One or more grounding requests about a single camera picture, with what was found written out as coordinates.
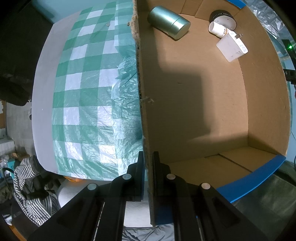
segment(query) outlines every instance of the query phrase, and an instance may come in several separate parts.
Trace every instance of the small white tube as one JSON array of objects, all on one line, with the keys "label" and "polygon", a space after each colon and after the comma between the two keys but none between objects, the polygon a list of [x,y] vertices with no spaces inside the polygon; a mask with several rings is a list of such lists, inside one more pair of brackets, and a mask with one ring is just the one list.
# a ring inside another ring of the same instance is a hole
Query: small white tube
[{"label": "small white tube", "polygon": [[215,34],[219,38],[223,38],[230,30],[221,24],[211,22],[209,25],[209,32]]}]

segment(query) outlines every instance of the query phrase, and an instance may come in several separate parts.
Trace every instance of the gray floor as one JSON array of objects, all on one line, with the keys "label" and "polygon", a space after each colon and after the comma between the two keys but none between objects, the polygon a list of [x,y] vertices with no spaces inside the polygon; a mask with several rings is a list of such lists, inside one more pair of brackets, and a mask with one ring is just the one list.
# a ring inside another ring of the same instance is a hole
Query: gray floor
[{"label": "gray floor", "polygon": [[25,106],[6,104],[6,129],[7,135],[14,140],[15,150],[19,153],[26,152],[35,155],[32,121],[29,119],[29,111],[32,103]]}]

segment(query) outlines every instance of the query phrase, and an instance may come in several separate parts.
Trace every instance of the canister lid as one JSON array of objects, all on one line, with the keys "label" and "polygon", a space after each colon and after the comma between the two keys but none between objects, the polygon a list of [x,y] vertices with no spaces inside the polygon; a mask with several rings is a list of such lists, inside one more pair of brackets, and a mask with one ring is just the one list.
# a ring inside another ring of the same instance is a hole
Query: canister lid
[{"label": "canister lid", "polygon": [[190,28],[191,23],[183,17],[177,19],[173,25],[171,26],[170,30],[168,31],[168,35],[170,35],[174,39],[180,39],[183,37],[188,29]]}]

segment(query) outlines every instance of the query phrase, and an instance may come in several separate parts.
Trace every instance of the checkered tablecloth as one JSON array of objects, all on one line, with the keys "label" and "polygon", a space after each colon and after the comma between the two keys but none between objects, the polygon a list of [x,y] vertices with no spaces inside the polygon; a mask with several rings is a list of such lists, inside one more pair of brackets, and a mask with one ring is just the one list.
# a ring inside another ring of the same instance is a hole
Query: checkered tablecloth
[{"label": "checkered tablecloth", "polygon": [[62,175],[112,180],[143,149],[132,14],[132,0],[85,9],[68,36],[52,112]]}]

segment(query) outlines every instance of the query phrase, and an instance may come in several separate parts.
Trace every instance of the cylindrical tin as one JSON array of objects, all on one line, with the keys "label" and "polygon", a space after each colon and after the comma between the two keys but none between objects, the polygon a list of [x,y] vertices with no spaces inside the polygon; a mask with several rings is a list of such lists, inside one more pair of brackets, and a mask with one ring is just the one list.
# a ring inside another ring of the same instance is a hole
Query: cylindrical tin
[{"label": "cylindrical tin", "polygon": [[176,40],[183,37],[191,25],[188,20],[163,6],[153,8],[147,20],[151,25]]}]

